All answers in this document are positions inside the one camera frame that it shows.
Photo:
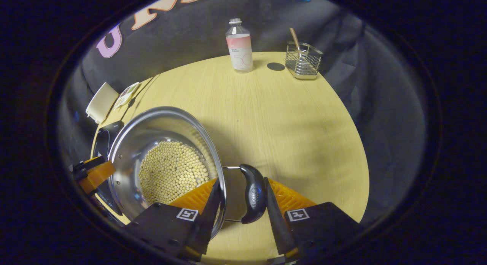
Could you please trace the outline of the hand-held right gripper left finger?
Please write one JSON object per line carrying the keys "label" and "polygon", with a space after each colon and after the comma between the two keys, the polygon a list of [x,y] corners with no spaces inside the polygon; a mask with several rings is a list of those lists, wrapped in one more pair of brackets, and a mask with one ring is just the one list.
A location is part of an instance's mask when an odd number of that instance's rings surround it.
{"label": "hand-held right gripper left finger", "polygon": [[199,262],[212,239],[222,195],[220,180],[215,178],[176,205],[152,204],[123,229],[153,259]]}

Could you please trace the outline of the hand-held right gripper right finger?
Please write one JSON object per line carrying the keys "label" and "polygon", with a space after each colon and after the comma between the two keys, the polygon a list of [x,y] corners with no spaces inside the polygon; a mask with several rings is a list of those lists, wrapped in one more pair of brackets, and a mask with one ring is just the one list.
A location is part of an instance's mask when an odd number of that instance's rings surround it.
{"label": "hand-held right gripper right finger", "polygon": [[362,226],[332,202],[316,204],[280,182],[264,179],[267,211],[279,257],[307,263],[350,242]]}

